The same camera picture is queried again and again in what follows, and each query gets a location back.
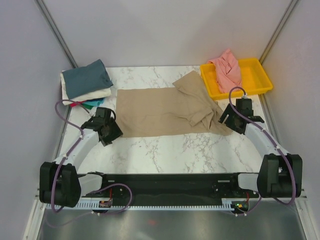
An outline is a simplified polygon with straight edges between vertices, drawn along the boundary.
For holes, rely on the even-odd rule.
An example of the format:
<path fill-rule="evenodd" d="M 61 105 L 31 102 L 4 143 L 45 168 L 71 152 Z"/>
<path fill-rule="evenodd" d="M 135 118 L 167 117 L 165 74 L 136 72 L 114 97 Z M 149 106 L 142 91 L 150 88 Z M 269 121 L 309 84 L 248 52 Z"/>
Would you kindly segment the right corner aluminium post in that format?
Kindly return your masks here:
<path fill-rule="evenodd" d="M 293 12 L 295 11 L 296 7 L 299 5 L 300 0 L 291 0 L 285 9 L 281 19 L 279 20 L 275 30 L 273 31 L 267 45 L 265 46 L 260 58 L 259 62 L 261 65 L 265 62 L 268 55 L 270 54 L 273 46 L 275 45 L 276 41 L 278 40 L 279 36 L 281 35 L 283 29 L 285 28 L 286 24 L 288 23 L 290 17 L 292 16 Z"/>

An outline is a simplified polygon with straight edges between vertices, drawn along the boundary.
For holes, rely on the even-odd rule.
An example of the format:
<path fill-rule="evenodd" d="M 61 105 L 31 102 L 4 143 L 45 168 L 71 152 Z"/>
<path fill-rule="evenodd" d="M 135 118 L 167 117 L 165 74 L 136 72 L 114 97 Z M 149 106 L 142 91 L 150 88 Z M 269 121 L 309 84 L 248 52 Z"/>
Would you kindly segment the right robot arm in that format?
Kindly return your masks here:
<path fill-rule="evenodd" d="M 298 154 L 291 154 L 269 133 L 265 121 L 254 116 L 252 100 L 238 98 L 223 111 L 220 123 L 246 136 L 253 143 L 262 163 L 259 173 L 240 173 L 229 184 L 235 197 L 252 190 L 263 198 L 298 198 L 302 192 L 303 161 Z"/>

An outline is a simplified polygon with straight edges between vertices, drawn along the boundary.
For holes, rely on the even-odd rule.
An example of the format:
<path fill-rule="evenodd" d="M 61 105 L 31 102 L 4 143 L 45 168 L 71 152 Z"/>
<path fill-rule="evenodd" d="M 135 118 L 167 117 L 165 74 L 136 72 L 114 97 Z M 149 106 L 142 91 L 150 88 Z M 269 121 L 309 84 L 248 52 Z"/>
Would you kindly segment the folded cream t shirt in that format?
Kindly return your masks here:
<path fill-rule="evenodd" d="M 67 95 L 65 79 L 64 79 L 62 73 L 60 74 L 60 80 L 61 80 L 61 94 L 62 94 L 62 99 L 64 100 L 62 102 L 62 104 L 65 106 L 73 104 L 72 101 L 83 102 L 83 101 L 88 101 L 88 100 L 93 100 L 93 99 L 109 97 L 112 94 L 111 88 L 105 88 L 105 89 L 92 91 L 92 92 L 86 93 L 84 95 L 72 98 L 71 99 L 72 101 L 70 101 L 69 97 Z"/>

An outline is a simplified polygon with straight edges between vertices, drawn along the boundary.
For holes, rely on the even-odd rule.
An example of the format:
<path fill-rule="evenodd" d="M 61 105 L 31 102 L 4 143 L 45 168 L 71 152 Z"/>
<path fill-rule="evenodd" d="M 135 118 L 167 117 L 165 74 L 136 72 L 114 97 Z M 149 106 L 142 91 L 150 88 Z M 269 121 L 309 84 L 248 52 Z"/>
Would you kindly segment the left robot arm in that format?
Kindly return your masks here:
<path fill-rule="evenodd" d="M 98 144 L 104 147 L 121 137 L 123 132 L 116 123 L 116 113 L 106 107 L 98 107 L 95 114 L 84 122 L 79 136 L 52 162 L 44 162 L 39 170 L 39 200 L 51 206 L 73 208 L 80 198 L 94 192 L 106 196 L 110 185 L 100 172 L 78 173 L 78 170 Z"/>

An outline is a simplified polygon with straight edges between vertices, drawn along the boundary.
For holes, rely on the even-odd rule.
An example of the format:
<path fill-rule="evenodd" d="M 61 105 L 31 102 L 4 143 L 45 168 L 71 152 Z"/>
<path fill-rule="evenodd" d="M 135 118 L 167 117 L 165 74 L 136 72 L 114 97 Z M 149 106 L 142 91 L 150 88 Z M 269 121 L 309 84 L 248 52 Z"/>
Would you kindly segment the pink t shirt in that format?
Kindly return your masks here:
<path fill-rule="evenodd" d="M 242 87 L 241 68 L 230 49 L 226 49 L 219 57 L 210 59 L 207 63 L 215 66 L 216 82 L 221 93 L 229 93 L 234 87 Z"/>

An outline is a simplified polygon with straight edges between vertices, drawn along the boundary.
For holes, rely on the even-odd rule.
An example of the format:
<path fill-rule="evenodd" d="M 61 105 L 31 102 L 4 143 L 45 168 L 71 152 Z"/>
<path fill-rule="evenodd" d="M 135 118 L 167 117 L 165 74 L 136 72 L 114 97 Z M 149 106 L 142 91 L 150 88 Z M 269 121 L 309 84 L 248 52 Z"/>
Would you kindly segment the folded blue-grey t shirt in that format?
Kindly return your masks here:
<path fill-rule="evenodd" d="M 113 86 L 113 82 L 101 59 L 87 66 L 65 70 L 61 73 L 65 80 L 66 93 L 69 100 Z"/>

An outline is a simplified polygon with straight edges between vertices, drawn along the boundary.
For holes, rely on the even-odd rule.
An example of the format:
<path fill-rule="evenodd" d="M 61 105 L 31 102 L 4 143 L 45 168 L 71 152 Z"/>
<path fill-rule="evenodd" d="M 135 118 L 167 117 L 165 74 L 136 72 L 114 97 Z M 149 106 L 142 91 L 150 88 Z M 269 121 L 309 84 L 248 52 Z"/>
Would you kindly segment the folded red t shirt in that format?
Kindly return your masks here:
<path fill-rule="evenodd" d="M 81 105 L 82 103 L 83 103 L 82 101 L 80 101 L 80 102 L 72 102 L 69 106 L 70 106 L 71 108 L 73 108 L 73 107 L 76 107 L 76 106 Z"/>

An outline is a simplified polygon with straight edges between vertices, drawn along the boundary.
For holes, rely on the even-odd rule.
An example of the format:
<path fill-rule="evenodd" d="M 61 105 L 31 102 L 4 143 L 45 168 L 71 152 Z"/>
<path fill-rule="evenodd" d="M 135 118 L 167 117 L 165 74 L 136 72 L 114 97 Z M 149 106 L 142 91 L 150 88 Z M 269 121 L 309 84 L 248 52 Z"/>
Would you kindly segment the corner aluminium post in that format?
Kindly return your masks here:
<path fill-rule="evenodd" d="M 270 54 L 273 46 L 275 45 L 276 41 L 278 40 L 279 36 L 281 35 L 283 29 L 285 28 L 286 24 L 288 23 L 290 17 L 292 16 L 293 12 L 295 11 L 296 7 L 299 5 L 300 0 L 291 0 L 285 9 L 281 19 L 279 20 L 275 30 L 273 31 L 267 45 L 265 46 L 260 58 L 259 62 L 261 65 L 265 62 L 268 55 Z"/>
<path fill-rule="evenodd" d="M 54 37 L 56 38 L 59 46 L 61 47 L 62 51 L 64 52 L 68 62 L 73 68 L 77 68 L 78 64 L 70 51 L 70 48 L 68 47 L 58 25 L 56 24 L 56 21 L 54 20 L 49 8 L 47 7 L 44 0 L 35 0 L 34 1 L 37 7 L 39 8 L 41 14 L 43 15 L 45 21 L 47 22 L 50 30 L 52 31 Z"/>

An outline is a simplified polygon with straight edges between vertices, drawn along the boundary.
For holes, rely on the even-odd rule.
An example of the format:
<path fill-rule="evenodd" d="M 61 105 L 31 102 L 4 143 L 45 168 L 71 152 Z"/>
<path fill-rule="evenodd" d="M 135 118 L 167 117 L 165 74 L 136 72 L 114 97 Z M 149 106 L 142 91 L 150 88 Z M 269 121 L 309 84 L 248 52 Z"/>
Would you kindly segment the folded green t shirt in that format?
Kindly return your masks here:
<path fill-rule="evenodd" d="M 87 105 L 87 104 L 84 104 L 84 103 L 82 104 L 82 106 L 85 107 L 88 110 L 91 110 L 93 108 L 93 106 Z"/>

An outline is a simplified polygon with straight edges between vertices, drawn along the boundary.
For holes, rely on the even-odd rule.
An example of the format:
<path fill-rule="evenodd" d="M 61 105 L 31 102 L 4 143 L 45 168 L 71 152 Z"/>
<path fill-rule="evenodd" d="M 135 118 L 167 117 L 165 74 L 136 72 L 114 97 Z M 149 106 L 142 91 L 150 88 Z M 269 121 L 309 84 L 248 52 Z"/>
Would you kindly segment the left corner aluminium post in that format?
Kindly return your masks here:
<path fill-rule="evenodd" d="M 68 47 L 58 25 L 56 24 L 56 21 L 54 20 L 49 8 L 47 7 L 44 0 L 35 0 L 34 1 L 37 7 L 39 8 L 41 14 L 43 15 L 45 21 L 47 22 L 50 30 L 52 31 L 54 37 L 56 38 L 59 46 L 61 47 L 62 51 L 64 52 L 68 62 L 73 68 L 77 68 L 78 64 L 70 51 L 70 48 Z"/>

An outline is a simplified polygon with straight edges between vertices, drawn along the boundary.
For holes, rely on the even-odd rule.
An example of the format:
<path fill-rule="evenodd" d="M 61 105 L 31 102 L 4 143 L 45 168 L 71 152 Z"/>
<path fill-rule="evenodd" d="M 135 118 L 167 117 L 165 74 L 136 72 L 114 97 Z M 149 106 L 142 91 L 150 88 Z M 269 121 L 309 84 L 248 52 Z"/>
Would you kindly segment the yellow plastic bin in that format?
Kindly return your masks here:
<path fill-rule="evenodd" d="M 200 73 L 213 100 L 227 99 L 234 87 L 243 88 L 247 95 L 264 94 L 273 89 L 273 84 L 256 58 L 217 59 L 202 64 Z"/>

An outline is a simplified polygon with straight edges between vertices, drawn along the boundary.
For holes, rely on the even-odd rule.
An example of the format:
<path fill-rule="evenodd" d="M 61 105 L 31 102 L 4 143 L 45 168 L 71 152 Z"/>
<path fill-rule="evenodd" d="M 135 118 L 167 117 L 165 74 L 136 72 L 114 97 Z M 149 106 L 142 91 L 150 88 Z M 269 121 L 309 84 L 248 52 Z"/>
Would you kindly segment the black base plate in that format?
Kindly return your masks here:
<path fill-rule="evenodd" d="M 242 189 L 238 173 L 102 174 L 101 188 L 86 196 L 110 197 L 116 205 L 217 205 L 221 199 L 257 198 Z"/>

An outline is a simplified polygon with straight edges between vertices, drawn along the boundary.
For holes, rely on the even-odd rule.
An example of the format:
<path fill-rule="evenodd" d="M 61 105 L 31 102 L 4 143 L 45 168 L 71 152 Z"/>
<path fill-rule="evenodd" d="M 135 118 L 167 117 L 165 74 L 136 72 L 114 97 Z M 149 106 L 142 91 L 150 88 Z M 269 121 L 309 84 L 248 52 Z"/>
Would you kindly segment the beige t shirt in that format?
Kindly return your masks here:
<path fill-rule="evenodd" d="M 219 123 L 222 113 L 194 70 L 172 87 L 117 91 L 116 123 L 125 138 L 192 133 L 228 136 L 232 130 Z"/>

